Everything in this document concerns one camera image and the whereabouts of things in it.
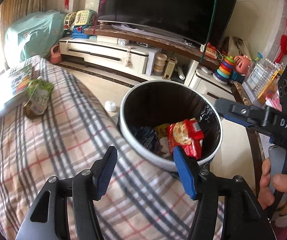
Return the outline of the person's right hand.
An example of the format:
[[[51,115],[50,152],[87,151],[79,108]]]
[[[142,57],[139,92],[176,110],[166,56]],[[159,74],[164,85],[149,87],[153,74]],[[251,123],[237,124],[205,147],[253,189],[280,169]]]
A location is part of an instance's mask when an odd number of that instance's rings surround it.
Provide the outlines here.
[[[271,178],[270,170],[271,163],[267,158],[262,164],[262,176],[260,179],[260,192],[258,197],[258,201],[263,209],[266,209],[274,203],[274,196],[269,190],[269,184],[271,181],[277,191],[287,194],[287,175],[276,174]],[[280,211],[280,215],[287,215],[287,202]]]

